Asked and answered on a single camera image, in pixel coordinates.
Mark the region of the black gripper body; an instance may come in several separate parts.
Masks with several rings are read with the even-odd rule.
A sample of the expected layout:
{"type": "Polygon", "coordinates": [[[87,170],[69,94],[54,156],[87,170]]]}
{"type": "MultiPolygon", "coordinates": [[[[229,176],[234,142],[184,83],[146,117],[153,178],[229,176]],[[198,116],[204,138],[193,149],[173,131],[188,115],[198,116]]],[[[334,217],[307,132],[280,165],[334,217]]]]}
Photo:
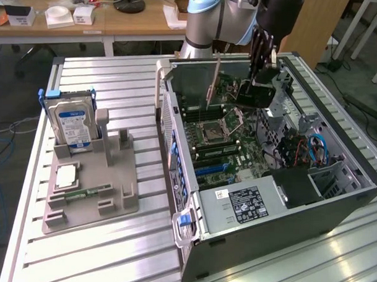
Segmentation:
{"type": "Polygon", "coordinates": [[[260,0],[257,24],[274,38],[289,35],[305,0],[260,0]]]}

